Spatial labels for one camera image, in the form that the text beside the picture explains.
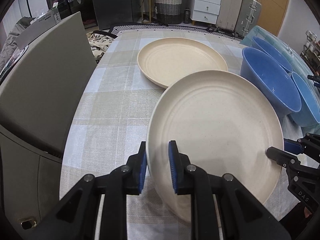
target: wall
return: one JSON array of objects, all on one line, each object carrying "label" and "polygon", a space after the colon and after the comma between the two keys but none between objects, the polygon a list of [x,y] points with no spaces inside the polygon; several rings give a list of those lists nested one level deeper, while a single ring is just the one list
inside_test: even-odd
[{"label": "wall", "polygon": [[306,43],[306,31],[310,30],[320,38],[320,25],[304,0],[289,0],[286,15],[278,38],[287,43],[297,53],[301,53]]},{"label": "wall", "polygon": [[[37,17],[48,11],[47,0],[28,0],[32,17]],[[27,0],[15,0],[2,20],[6,34],[12,30],[23,16],[30,17]]]}]

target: plastic container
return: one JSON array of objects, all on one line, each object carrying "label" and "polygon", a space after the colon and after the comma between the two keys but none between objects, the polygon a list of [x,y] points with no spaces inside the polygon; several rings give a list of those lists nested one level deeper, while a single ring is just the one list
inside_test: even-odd
[{"label": "plastic container", "polygon": [[244,48],[242,55],[240,75],[266,96],[278,118],[301,110],[298,89],[278,62],[254,48]]},{"label": "plastic container", "polygon": [[320,112],[310,88],[304,80],[295,72],[291,78],[298,88],[301,98],[301,110],[290,114],[294,122],[301,127],[314,126],[320,123]]},{"label": "plastic container", "polygon": [[253,36],[252,37],[252,47],[268,54],[270,57],[272,57],[274,60],[276,60],[281,65],[281,67],[284,68],[284,70],[287,73],[292,72],[292,66],[287,61],[287,59],[269,42],[267,42],[259,37]]}]

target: luggage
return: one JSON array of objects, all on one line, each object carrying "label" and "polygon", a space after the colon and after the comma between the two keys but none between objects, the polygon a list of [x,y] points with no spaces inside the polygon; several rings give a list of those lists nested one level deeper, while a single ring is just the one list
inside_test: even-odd
[{"label": "luggage", "polygon": [[233,31],[239,16],[242,0],[221,0],[216,26]]},{"label": "luggage", "polygon": [[261,3],[256,0],[242,0],[235,33],[244,37],[257,24]]}]

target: black strap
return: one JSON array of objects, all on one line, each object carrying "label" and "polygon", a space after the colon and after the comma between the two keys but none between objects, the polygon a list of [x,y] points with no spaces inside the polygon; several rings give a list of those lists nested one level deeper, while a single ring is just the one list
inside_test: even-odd
[{"label": "black strap", "polygon": [[92,33],[109,36],[109,37],[114,38],[114,39],[118,37],[117,35],[114,35],[114,34],[108,33],[108,32],[104,32],[104,31],[93,31]]}]

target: patterned fabric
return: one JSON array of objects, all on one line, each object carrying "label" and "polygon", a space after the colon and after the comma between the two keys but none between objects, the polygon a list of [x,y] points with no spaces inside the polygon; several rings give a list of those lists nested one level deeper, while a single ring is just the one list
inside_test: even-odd
[{"label": "patterned fabric", "polygon": [[92,32],[87,33],[87,38],[94,55],[94,59],[98,64],[114,39],[106,35]]},{"label": "patterned fabric", "polygon": [[[138,152],[141,141],[146,139],[152,111],[164,89],[141,73],[137,54],[146,44],[165,37],[202,42],[222,55],[230,72],[240,73],[241,51],[245,46],[232,39],[186,30],[119,33],[92,74],[74,116],[63,157],[60,197],[85,174],[108,174]],[[301,128],[289,119],[283,121],[282,128],[286,138],[297,140],[302,135]],[[283,169],[278,185],[265,205],[278,219],[298,202],[287,186]],[[127,197],[127,225],[129,240],[190,239],[190,225],[162,202],[148,171],[142,194]]]}]

